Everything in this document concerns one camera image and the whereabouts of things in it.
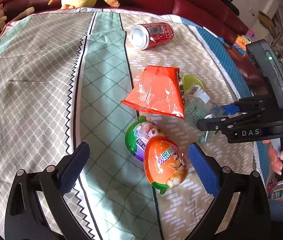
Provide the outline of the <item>clear green printed wrapper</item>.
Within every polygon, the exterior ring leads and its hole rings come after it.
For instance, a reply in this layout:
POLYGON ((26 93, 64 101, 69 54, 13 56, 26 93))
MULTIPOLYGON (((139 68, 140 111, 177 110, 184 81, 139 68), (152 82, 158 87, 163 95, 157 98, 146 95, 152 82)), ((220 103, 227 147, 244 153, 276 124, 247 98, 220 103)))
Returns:
POLYGON ((200 119, 210 119, 223 116, 225 109, 212 101, 204 89, 194 83, 184 94, 184 120, 188 125, 197 129, 199 133, 198 142, 204 144, 212 136, 210 131, 200 131, 197 122, 200 119))

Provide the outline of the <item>colourful toy stack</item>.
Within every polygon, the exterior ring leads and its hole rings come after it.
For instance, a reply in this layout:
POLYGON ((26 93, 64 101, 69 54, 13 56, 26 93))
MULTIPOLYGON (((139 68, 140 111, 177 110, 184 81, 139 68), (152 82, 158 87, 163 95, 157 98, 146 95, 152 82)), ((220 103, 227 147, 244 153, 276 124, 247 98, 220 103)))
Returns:
POLYGON ((238 35, 233 47, 241 54, 246 54, 246 45, 256 41, 255 33, 252 29, 248 29, 245 35, 238 35))

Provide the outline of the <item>patterned blue beige tablecloth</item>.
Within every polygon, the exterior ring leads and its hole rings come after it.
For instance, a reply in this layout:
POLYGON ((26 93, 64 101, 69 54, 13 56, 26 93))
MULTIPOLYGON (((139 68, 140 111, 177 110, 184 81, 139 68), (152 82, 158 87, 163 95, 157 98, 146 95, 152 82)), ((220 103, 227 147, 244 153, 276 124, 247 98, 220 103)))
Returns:
POLYGON ((0 35, 0 236, 14 176, 40 172, 86 142, 90 158, 65 200, 93 239, 186 239, 212 202, 193 167, 160 194, 125 146, 139 113, 121 101, 146 66, 194 75, 219 105, 251 96, 220 42, 173 15, 120 9, 33 14, 0 35), (170 42, 138 50, 134 25, 165 22, 170 42))

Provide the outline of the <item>red soda can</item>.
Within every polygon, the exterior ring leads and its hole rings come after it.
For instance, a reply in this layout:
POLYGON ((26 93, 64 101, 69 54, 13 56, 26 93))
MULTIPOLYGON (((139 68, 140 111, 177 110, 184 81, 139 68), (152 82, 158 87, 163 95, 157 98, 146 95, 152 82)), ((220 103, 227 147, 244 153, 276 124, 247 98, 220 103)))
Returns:
POLYGON ((147 23, 134 25, 130 31, 131 44, 138 50, 146 50, 167 42, 174 37, 174 30, 168 23, 147 23))

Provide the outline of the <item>purple green toy egg capsule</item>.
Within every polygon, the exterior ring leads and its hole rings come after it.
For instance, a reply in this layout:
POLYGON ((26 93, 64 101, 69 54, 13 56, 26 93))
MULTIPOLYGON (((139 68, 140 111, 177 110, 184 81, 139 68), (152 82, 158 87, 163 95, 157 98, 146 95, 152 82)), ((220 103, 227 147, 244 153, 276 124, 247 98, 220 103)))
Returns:
POLYGON ((159 135, 165 135, 163 130, 156 123, 147 121, 142 115, 125 133, 126 148, 137 160, 143 162, 148 141, 159 135))

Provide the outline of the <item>lime green plastic lid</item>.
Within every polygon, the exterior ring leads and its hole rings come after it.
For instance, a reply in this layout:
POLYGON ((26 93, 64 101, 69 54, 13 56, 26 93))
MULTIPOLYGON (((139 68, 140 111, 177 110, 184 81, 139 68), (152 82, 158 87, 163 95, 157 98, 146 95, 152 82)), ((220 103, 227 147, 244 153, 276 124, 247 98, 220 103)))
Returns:
POLYGON ((197 77, 191 74, 187 74, 182 77, 182 83, 185 92, 192 88, 193 85, 199 85, 203 90, 205 90, 205 87, 202 82, 197 77))

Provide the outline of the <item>orange foil snack wrapper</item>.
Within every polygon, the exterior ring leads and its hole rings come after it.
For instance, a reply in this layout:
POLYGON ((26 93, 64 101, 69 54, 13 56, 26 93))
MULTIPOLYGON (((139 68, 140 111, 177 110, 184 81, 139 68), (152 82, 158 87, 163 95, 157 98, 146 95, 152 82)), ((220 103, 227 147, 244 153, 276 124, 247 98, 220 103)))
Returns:
POLYGON ((147 66, 128 96, 121 101, 139 112, 184 118, 179 68, 147 66))

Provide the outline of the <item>red leather sofa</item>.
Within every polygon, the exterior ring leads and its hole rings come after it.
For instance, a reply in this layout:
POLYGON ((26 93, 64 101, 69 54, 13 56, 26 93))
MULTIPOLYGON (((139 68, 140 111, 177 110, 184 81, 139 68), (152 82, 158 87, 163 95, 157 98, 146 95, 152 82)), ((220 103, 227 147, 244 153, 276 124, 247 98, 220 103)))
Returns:
MULTIPOLYGON (((22 11, 34 7, 35 12, 55 10, 61 7, 56 0, 0 0, 5 15, 12 20, 22 11)), ((177 15, 201 27, 206 27, 232 46, 238 35, 244 35, 248 27, 221 0, 119 0, 125 10, 149 12, 156 15, 177 15)))

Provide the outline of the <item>orange toy egg capsule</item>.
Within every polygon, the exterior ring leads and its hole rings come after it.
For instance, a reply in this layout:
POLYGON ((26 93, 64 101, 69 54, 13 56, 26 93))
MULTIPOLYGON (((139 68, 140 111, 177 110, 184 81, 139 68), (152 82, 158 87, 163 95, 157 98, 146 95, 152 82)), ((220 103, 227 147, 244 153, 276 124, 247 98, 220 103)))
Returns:
POLYGON ((180 185, 188 175, 185 155, 165 136, 151 138, 144 151, 144 171, 149 183, 165 194, 180 185))

